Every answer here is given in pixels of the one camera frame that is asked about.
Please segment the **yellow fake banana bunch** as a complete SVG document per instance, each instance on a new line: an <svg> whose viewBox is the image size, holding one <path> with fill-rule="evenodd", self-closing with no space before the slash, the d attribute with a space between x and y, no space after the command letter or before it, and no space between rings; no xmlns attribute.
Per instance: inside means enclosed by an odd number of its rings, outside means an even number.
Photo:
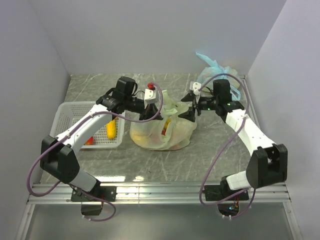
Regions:
<svg viewBox="0 0 320 240"><path fill-rule="evenodd" d="M164 124L164 127L163 127L165 130L168 128L168 125L169 125L170 122L171 122L171 119L168 118L168 119L166 120L165 124Z"/></svg>

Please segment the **light green plastic bag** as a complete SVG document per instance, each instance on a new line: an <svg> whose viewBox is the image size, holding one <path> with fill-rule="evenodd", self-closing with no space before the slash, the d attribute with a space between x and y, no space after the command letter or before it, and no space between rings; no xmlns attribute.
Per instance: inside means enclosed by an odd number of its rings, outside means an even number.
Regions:
<svg viewBox="0 0 320 240"><path fill-rule="evenodd" d="M188 110L184 102L176 102L169 97L166 90L162 91L163 106L160 111L162 120L151 120L145 123L132 122L129 135L132 141L143 149L152 151L175 151L190 144L191 136L197 128L196 122L191 122L178 115ZM170 118L166 134L162 135L166 120Z"/></svg>

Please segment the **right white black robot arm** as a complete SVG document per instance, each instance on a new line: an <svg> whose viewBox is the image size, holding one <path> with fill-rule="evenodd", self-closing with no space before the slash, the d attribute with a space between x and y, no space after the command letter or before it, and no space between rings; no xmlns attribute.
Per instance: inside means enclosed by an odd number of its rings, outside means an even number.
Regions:
<svg viewBox="0 0 320 240"><path fill-rule="evenodd" d="M231 86L227 79L213 81L211 96L202 96L202 87L198 82L190 83L189 93L181 101L191 102L192 105L180 117L194 122L202 111L215 111L237 133L250 153L245 171L222 177L220 185L203 187L206 200L210 200L208 190L213 190L213 201L231 200L237 193L242 194L250 188L256 190L285 182L288 172L286 146L268 138L248 116L244 106L232 100Z"/></svg>

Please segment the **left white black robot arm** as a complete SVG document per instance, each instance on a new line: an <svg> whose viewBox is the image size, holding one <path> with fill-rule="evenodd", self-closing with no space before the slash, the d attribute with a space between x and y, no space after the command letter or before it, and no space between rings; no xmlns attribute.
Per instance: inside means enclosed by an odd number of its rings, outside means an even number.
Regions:
<svg viewBox="0 0 320 240"><path fill-rule="evenodd" d="M73 126L53 137L46 136L41 143L40 167L60 182L82 191L89 201L97 200L102 187L100 181L81 169L77 154L99 129L115 118L124 119L125 111L139 114L137 123L160 120L163 93L154 82L148 84L142 99L134 94L137 83L122 76L116 86L100 96L92 108Z"/></svg>

